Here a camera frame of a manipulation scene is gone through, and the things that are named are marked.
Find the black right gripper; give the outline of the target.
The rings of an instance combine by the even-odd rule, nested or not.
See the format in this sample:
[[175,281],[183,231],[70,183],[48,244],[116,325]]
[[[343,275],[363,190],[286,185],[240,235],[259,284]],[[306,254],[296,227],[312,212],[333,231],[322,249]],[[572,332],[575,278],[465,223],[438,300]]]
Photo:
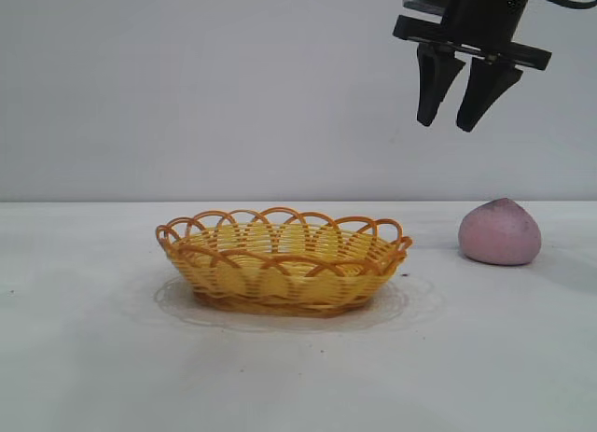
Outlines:
[[403,0],[403,6],[438,15],[439,22],[401,15],[393,36],[421,43],[417,120],[429,127],[453,81],[465,67],[453,51],[473,56],[456,125],[471,132],[492,104],[517,84],[514,64],[545,70],[551,53],[512,41],[528,0]]

